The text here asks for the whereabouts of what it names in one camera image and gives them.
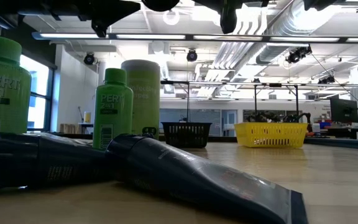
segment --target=table surface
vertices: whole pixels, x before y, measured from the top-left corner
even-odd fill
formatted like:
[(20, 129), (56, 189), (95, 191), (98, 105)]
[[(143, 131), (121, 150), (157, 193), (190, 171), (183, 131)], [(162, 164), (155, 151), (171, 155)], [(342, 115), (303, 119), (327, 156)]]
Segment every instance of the table surface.
[[(187, 150), (304, 194), (310, 223), (358, 223), (358, 150), (304, 145), (249, 149), (209, 143)], [(0, 193), (0, 223), (237, 223), (125, 188), (121, 183)]]

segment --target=barcode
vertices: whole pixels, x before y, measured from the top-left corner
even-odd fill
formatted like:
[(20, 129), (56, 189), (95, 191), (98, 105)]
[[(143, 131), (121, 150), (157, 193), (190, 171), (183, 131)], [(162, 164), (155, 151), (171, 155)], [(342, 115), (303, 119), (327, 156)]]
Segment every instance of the barcode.
[(106, 149), (112, 140), (112, 125), (101, 125), (100, 148)]

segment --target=green bottle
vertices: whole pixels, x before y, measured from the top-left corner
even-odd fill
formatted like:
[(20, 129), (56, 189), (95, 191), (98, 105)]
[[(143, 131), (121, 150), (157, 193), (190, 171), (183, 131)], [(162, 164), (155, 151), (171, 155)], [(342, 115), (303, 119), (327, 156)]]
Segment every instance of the green bottle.
[(26, 133), (30, 73), (20, 67), (22, 47), (0, 37), (0, 132)]
[(132, 133), (133, 99), (126, 72), (118, 68), (106, 69), (104, 85), (96, 89), (94, 148), (105, 150), (116, 136)]
[(127, 60), (128, 86), (134, 91), (133, 134), (152, 134), (158, 139), (160, 120), (160, 66), (147, 60)]

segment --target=bottle cap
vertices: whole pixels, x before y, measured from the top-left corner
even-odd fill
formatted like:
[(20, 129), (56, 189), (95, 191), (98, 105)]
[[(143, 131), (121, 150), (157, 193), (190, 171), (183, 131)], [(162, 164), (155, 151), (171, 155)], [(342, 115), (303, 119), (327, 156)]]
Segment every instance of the bottle cap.
[(150, 71), (160, 75), (160, 66), (148, 60), (126, 60), (121, 64), (121, 69), (128, 71)]
[(127, 84), (127, 73), (119, 68), (108, 68), (104, 75), (106, 82), (118, 82), (124, 85)]
[(22, 46), (16, 41), (0, 37), (0, 58), (20, 62), (22, 54)]

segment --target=overhead rig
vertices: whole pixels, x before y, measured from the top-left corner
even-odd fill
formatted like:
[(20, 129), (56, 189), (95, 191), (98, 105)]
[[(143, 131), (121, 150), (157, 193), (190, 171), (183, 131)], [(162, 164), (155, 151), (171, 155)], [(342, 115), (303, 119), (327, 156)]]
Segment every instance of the overhead rig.
[[(322, 10), (336, 2), (345, 0), (303, 0), (305, 10)], [(180, 0), (142, 0), (143, 4), (155, 11), (168, 11)], [(236, 9), (242, 4), (260, 2), (266, 7), (269, 0), (194, 0), (195, 3), (215, 10), (221, 15), (223, 34), (234, 31), (237, 24)], [(98, 37), (106, 37), (107, 28), (117, 21), (140, 10), (140, 3), (120, 0), (0, 0), (0, 26), (14, 29), (27, 15), (51, 15), (60, 21), (60, 16), (76, 16), (81, 21), (91, 20), (92, 29)]]

